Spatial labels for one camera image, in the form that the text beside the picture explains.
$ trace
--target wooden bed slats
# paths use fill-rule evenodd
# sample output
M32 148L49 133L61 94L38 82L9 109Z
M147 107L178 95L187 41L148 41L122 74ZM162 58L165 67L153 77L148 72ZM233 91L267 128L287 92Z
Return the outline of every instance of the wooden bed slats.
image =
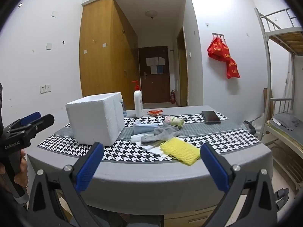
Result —
M275 43L285 48L287 51L303 56L303 34L302 32L291 32L278 34L269 37Z

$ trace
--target ceiling light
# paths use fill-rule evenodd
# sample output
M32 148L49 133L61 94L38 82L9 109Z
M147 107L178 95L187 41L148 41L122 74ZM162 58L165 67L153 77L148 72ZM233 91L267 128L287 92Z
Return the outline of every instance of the ceiling light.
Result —
M155 16L157 16L157 14L158 14L158 12L157 11L155 11L155 10L149 10L149 11L147 11L146 13L145 13L145 15L147 16L147 17L150 17L150 18L154 18Z

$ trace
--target white foam box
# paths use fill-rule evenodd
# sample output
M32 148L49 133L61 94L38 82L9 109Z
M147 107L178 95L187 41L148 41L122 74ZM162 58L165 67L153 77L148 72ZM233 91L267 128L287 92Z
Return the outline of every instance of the white foam box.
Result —
M115 143L124 128L121 93L86 96L65 104L69 123L80 144Z

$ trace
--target smartphone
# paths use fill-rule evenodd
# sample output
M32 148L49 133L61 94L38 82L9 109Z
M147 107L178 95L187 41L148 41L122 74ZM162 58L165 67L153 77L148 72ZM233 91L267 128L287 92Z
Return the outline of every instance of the smartphone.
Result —
M207 125L221 124L221 120L214 111L202 111L202 115Z

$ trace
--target coat hook rack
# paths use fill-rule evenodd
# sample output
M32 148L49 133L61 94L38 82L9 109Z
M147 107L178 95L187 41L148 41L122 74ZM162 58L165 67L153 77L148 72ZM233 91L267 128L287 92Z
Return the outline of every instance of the coat hook rack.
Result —
M226 44L225 37L224 37L223 34L219 34L219 33L212 33L212 34L213 34L214 37L215 37L215 36L220 37L221 40L222 40L222 37L223 37L224 43Z

